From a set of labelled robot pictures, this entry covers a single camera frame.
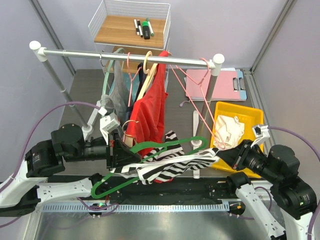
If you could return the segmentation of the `white tank top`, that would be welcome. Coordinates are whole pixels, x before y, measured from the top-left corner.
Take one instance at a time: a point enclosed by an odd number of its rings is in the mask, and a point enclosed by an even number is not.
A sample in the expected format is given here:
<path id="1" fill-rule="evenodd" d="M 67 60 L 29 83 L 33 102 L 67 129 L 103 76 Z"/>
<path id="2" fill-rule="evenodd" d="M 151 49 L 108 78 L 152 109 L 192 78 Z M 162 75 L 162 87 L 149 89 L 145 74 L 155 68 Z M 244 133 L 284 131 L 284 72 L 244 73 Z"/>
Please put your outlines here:
<path id="1" fill-rule="evenodd" d="M 245 124 L 237 116 L 218 115 L 215 121 L 213 145 L 220 150 L 235 148 L 245 133 Z"/>

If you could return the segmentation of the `black white striped top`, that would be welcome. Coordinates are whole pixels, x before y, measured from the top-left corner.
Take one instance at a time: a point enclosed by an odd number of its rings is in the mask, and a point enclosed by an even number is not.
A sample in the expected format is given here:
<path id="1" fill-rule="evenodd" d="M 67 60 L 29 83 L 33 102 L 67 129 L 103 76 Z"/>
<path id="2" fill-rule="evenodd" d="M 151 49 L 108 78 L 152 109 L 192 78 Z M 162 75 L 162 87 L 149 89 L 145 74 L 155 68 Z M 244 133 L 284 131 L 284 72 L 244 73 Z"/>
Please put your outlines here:
<path id="1" fill-rule="evenodd" d="M 155 147 L 143 157 L 142 163 L 132 163 L 110 170 L 125 179 L 138 178 L 143 185 L 172 181 L 186 171 L 197 171 L 211 167 L 220 158 L 216 150 L 207 148 L 193 154 L 186 154 L 180 143 Z"/>

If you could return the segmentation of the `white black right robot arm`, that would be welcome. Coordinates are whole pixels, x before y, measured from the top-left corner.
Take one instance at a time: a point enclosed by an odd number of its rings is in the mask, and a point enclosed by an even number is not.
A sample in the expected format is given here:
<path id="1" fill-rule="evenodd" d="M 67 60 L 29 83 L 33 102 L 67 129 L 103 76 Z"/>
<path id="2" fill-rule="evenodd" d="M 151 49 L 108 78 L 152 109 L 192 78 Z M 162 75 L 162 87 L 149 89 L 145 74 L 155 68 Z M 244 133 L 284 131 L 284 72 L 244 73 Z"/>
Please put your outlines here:
<path id="1" fill-rule="evenodd" d="M 237 172 L 227 177 L 226 193 L 238 197 L 249 210 L 268 240 L 313 240 L 314 223 L 320 206 L 312 187 L 299 177 L 300 161 L 285 145 L 274 145 L 269 154 L 250 140 L 217 156 Z M 255 188 L 242 171 L 248 168 L 271 184 L 270 193 L 280 208 L 282 227 L 265 205 L 256 198 Z"/>

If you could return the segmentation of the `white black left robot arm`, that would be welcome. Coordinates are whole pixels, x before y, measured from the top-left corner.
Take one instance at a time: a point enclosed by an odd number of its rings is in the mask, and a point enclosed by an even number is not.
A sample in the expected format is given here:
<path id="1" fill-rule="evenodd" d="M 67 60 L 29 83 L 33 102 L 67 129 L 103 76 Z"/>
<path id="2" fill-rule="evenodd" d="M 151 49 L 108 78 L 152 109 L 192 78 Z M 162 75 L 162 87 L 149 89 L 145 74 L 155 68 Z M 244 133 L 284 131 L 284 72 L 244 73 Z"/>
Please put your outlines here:
<path id="1" fill-rule="evenodd" d="M 37 143 L 25 154 L 17 174 L 0 184 L 1 217 L 22 217 L 40 205 L 68 198 L 102 199 L 107 188 L 99 173 L 68 183 L 46 181 L 63 172 L 65 162 L 105 161 L 112 170 L 141 161 L 140 155 L 132 152 L 116 131 L 111 135 L 109 142 L 103 137 L 87 141 L 81 127 L 73 123 L 53 131 L 49 140 Z"/>

